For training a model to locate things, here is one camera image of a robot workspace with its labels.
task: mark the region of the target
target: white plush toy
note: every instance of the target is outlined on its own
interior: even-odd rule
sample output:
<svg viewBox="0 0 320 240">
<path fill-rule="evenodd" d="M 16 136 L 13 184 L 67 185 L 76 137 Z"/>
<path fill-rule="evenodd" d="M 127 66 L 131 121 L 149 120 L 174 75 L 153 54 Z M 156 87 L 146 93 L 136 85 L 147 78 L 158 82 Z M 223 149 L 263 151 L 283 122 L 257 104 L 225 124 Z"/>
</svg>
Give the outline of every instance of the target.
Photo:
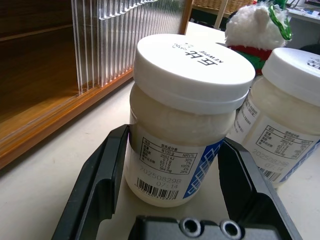
<svg viewBox="0 0 320 240">
<path fill-rule="evenodd" d="M 226 45 L 247 58 L 257 74 L 272 50 L 291 39 L 287 11 L 282 10 L 285 3 L 278 0 L 244 6 L 226 24 Z"/>
</svg>

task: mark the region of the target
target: white plastic jar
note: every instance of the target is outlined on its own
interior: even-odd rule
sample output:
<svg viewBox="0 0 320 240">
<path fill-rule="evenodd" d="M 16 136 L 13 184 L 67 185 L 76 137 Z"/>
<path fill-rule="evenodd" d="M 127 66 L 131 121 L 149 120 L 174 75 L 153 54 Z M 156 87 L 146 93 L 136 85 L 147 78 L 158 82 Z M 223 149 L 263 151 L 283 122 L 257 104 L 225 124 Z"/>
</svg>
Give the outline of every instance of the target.
<svg viewBox="0 0 320 240">
<path fill-rule="evenodd" d="M 139 41 L 124 174 L 140 199 L 174 207 L 195 195 L 254 75 L 244 57 L 215 43 L 175 34 Z"/>
<path fill-rule="evenodd" d="M 251 153 L 277 188 L 320 145 L 320 56 L 277 48 L 262 74 L 227 137 Z"/>
</svg>

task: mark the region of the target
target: jar label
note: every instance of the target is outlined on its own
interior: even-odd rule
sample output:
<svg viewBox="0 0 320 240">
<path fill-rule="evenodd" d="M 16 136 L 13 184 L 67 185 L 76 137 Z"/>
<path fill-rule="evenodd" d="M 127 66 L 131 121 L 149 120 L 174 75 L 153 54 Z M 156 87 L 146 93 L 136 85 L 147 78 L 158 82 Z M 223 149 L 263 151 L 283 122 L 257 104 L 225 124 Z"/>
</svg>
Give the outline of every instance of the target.
<svg viewBox="0 0 320 240">
<path fill-rule="evenodd" d="M 261 113 L 249 98 L 227 137 L 242 144 L 273 183 L 286 181 L 320 146 L 320 136 L 303 134 L 278 124 Z"/>
<path fill-rule="evenodd" d="M 144 194 L 159 200 L 182 200 L 200 187 L 223 140 L 209 146 L 163 141 L 134 126 L 130 137 L 129 179 Z"/>
</svg>

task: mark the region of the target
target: jar lid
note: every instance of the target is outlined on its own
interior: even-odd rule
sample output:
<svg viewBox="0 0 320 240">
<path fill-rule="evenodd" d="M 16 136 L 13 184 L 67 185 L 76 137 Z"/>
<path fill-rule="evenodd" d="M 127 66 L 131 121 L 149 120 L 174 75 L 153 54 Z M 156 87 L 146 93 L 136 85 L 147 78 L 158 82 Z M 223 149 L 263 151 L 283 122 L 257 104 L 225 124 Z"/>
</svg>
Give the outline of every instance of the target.
<svg viewBox="0 0 320 240">
<path fill-rule="evenodd" d="M 189 113 L 230 113 L 241 106 L 255 77 L 243 56 L 224 46 L 156 34 L 137 44 L 133 78 L 156 101 Z"/>
<path fill-rule="evenodd" d="M 320 107 L 320 55 L 276 48 L 265 62 L 262 74 L 285 93 Z"/>
</svg>

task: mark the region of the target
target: green ribbon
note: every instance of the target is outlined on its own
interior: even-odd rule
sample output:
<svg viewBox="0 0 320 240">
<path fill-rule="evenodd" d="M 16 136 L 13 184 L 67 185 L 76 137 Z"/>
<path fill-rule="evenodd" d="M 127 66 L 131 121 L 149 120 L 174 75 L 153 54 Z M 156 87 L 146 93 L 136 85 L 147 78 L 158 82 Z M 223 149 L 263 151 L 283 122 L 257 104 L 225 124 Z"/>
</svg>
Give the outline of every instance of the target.
<svg viewBox="0 0 320 240">
<path fill-rule="evenodd" d="M 276 17 L 275 14 L 275 6 L 274 5 L 270 5 L 269 7 L 269 16 L 272 20 L 272 22 L 278 27 L 281 36 L 283 37 L 284 40 L 291 40 L 292 39 L 292 32 L 291 32 L 291 27 L 290 27 L 290 23 L 288 18 L 286 18 L 284 20 L 284 24 L 287 25 L 287 27 L 285 27 Z"/>
</svg>

